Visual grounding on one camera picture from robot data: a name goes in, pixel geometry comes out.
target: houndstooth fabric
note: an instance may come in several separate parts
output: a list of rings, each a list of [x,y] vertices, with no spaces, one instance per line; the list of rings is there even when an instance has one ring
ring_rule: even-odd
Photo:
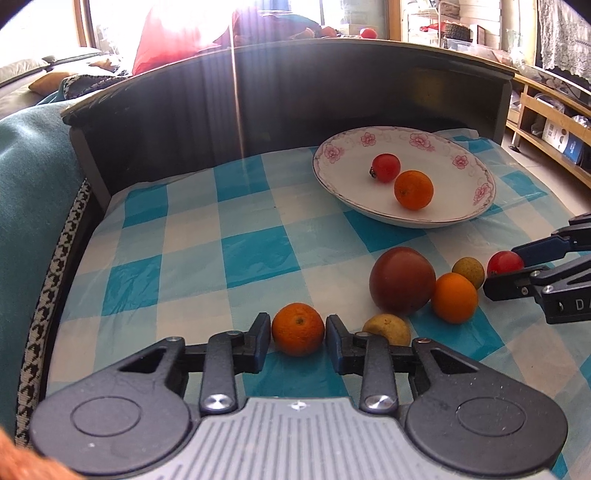
[[[68,256],[72,248],[72,242],[76,236],[82,214],[90,199],[90,186],[85,180],[78,190],[66,224],[61,231],[56,249],[53,252],[51,264],[47,270],[41,296],[37,302],[33,320],[29,328],[27,347],[22,359],[21,376],[18,387],[17,399],[17,430],[15,443],[20,446],[28,446],[28,428],[33,410],[39,401],[41,373],[43,372],[43,360],[46,349],[49,324],[56,306],[57,293]]]

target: white curtain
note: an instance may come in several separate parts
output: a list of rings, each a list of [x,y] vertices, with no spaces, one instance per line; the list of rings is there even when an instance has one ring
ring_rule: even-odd
[[[540,0],[543,67],[558,67],[591,82],[591,25],[564,0]]]

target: cherry tomato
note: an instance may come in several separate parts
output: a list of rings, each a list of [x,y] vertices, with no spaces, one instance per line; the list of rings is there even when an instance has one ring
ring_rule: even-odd
[[[391,153],[382,153],[374,158],[369,169],[369,174],[381,181],[382,183],[389,183],[393,181],[400,173],[400,160],[396,155]]]
[[[519,255],[515,252],[503,250],[494,254],[488,261],[486,275],[490,277],[499,273],[514,272],[522,268],[525,268],[525,265]]]
[[[375,39],[378,38],[378,32],[376,32],[373,28],[362,28],[359,32],[359,36],[361,38]]]

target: plum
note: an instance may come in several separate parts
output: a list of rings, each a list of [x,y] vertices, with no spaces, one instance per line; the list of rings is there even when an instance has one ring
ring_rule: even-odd
[[[429,260],[412,248],[395,247],[376,261],[369,275],[369,292],[383,311],[409,315],[431,299],[435,280]]]

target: tablecloth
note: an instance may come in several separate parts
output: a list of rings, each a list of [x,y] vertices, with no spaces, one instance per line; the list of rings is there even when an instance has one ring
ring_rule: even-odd
[[[257,313],[288,303],[338,314],[351,331],[378,313],[369,272],[387,249],[422,253],[439,276],[461,257],[486,265],[496,251],[548,235],[570,212],[504,150],[470,130],[438,133],[480,158],[497,197],[481,217],[439,229],[371,220],[319,185],[313,148],[256,155],[116,195],[93,234],[61,318],[48,392],[159,339],[205,343],[248,330]],[[413,336],[435,339],[541,390],[569,420],[554,472],[591,478],[591,323],[550,326],[533,299],[493,303],[480,291],[473,319],[453,326],[429,305],[410,316]],[[402,401],[411,401],[397,374]],[[359,398],[361,378],[334,373],[324,349],[289,358],[271,347],[264,370],[237,377],[245,395]],[[200,374],[186,400],[196,403]]]

